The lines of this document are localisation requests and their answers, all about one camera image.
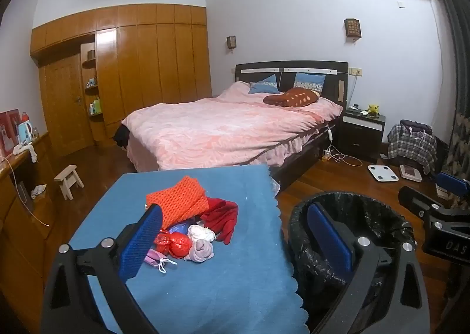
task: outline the wooden wardrobe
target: wooden wardrobe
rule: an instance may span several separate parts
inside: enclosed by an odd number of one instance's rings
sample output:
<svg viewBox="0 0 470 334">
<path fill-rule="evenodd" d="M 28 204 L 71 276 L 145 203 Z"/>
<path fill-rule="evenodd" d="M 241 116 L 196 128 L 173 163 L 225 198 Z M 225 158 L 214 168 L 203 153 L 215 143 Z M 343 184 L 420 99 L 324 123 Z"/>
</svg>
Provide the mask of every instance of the wooden wardrobe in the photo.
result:
<svg viewBox="0 0 470 334">
<path fill-rule="evenodd" d="M 121 121 L 143 107 L 212 96 L 206 24 L 202 7 L 133 4 L 93 9 L 34 28 L 31 56 L 40 67 L 44 114 L 57 153 L 113 137 Z M 92 43 L 100 116 L 88 113 L 89 72 L 81 68 L 82 45 Z"/>
</svg>

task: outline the blue pillow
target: blue pillow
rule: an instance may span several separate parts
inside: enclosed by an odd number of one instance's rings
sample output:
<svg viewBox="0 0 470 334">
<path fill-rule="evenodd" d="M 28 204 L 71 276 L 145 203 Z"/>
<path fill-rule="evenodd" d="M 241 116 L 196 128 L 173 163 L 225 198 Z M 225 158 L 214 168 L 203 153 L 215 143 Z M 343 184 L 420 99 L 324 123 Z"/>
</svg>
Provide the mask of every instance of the blue pillow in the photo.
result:
<svg viewBox="0 0 470 334">
<path fill-rule="evenodd" d="M 248 94 L 255 93 L 280 94 L 281 92 L 277 89 L 276 74 L 260 82 L 252 82 Z"/>
<path fill-rule="evenodd" d="M 294 87 L 295 88 L 307 88 L 309 90 L 315 91 L 318 95 L 321 95 L 323 90 L 323 84 L 325 83 L 326 75 L 318 74 L 307 74 L 307 73 L 297 73 L 295 75 Z"/>
</svg>

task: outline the pillow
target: pillow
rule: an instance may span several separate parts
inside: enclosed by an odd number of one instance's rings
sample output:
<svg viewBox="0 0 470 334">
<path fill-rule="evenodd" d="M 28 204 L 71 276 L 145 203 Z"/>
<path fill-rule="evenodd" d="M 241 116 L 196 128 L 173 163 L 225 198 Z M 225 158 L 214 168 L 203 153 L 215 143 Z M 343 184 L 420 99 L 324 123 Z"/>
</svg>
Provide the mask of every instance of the pillow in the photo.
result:
<svg viewBox="0 0 470 334">
<path fill-rule="evenodd" d="M 255 93 L 280 94 L 281 92 L 277 89 L 276 74 L 260 82 L 252 82 L 248 94 Z"/>
<path fill-rule="evenodd" d="M 281 107 L 304 107 L 318 101 L 315 91 L 305 88 L 291 88 L 281 95 L 265 96 L 263 102 L 267 105 Z"/>
<path fill-rule="evenodd" d="M 325 83 L 326 75 L 318 74 L 307 74 L 307 73 L 297 73 L 295 75 L 294 87 L 295 88 L 307 88 L 309 90 L 318 93 L 318 96 L 321 95 L 323 90 L 323 84 Z"/>
</svg>

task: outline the red plastic wrapper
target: red plastic wrapper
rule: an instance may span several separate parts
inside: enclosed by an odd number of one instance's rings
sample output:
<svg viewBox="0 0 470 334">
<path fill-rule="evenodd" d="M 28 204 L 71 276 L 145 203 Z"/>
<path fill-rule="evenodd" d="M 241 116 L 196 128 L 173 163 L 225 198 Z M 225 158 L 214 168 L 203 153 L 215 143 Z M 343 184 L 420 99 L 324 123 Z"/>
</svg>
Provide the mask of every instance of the red plastic wrapper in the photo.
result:
<svg viewBox="0 0 470 334">
<path fill-rule="evenodd" d="M 189 254 L 189 250 L 193 246 L 191 239 L 186 235 L 179 232 L 170 233 L 164 230 L 158 233 L 154 244 L 157 245 L 157 252 L 165 255 L 170 253 L 172 257 L 177 259 L 183 258 Z"/>
</svg>

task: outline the bed frame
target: bed frame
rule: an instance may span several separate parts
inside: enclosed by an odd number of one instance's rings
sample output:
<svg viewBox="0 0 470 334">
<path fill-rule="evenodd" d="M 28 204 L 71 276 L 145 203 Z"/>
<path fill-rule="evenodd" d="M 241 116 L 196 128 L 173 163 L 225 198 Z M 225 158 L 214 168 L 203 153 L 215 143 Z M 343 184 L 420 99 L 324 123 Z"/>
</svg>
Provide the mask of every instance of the bed frame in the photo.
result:
<svg viewBox="0 0 470 334">
<path fill-rule="evenodd" d="M 348 72 L 347 62 L 271 61 L 237 65 L 235 77 L 237 81 L 250 83 L 262 81 L 275 74 L 279 90 L 285 92 L 294 86 L 296 73 L 326 74 L 321 96 L 342 106 L 345 110 Z M 342 115 L 328 124 L 333 132 L 333 139 L 335 139 L 341 120 Z M 271 167 L 271 176 L 281 185 L 281 189 L 286 189 L 322 157 L 329 143 L 328 127 L 323 127 L 301 152 L 289 156 L 282 166 Z"/>
</svg>

